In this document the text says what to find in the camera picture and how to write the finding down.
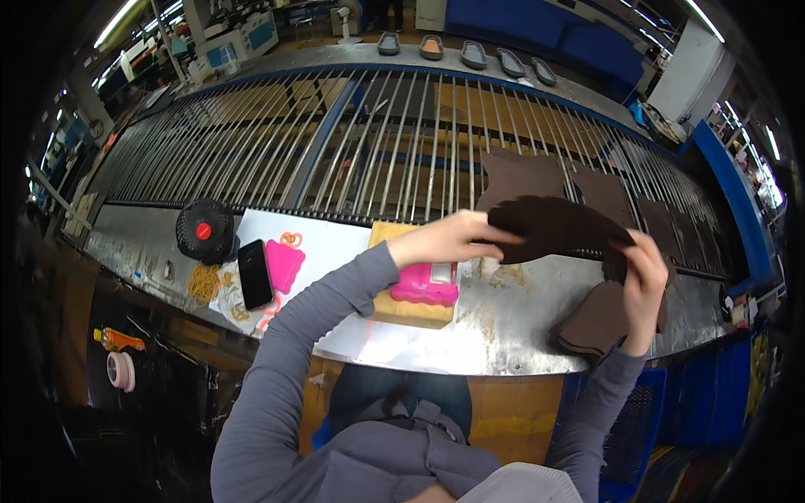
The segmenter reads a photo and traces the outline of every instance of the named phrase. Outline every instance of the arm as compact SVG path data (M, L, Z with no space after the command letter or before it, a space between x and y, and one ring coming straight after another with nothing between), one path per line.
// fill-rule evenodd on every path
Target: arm
M668 277L654 241L637 231L630 234L636 246L621 250L629 263L623 287L629 335L593 371L551 460L554 468L568 473L585 503L598 501L604 440L646 363Z
M286 304L243 380L213 456L216 501L257 501L285 480L297 452L304 379L313 345L345 317L374 313L374 297L399 281L386 243L358 255Z
M301 460L299 421L314 343L355 311L372 315L374 297L399 281L403 267L503 257L495 245L469 244L476 239L522 241L489 227L485 213L461 211L366 250L279 311L218 439L210 473L218 503L264 499Z

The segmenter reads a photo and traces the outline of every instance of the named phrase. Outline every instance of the black fan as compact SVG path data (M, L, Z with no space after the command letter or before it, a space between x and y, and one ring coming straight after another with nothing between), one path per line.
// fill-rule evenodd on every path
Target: black fan
M234 260L240 240L232 210L212 199L198 199L182 208L176 219L179 250L209 266Z

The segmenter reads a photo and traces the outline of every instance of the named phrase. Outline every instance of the sleeve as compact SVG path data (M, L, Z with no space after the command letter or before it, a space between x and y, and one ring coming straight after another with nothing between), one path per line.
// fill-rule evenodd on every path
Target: sleeve
M645 364L645 356L631 357L613 346L590 376L556 442L550 465L568 473L584 503L598 501L605 437Z
M268 325L213 455L213 499L260 501L296 463L304 378L313 345L347 315L374 313L374 297L399 281L383 242L289 301Z

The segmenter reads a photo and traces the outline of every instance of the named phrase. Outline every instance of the orange bottle label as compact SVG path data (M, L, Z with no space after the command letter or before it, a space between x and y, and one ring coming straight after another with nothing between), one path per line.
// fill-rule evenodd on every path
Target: orange bottle label
M118 332L113 328L105 328L109 346L109 351L120 351L126 346L131 346L138 351L145 351L146 344L139 337L128 336L123 332Z

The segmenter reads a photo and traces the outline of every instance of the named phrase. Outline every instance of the hand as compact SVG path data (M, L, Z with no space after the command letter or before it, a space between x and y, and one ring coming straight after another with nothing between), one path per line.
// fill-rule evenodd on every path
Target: hand
M525 240L486 223L485 212L460 210L388 241L389 253L399 269L421 263L463 262L475 257L503 259L495 245L473 241L521 244Z
M646 354L654 339L668 269L650 236L632 229L629 229L629 234L635 246L618 247L628 262L623 308L629 321L629 336L622 348L627 354L640 357Z

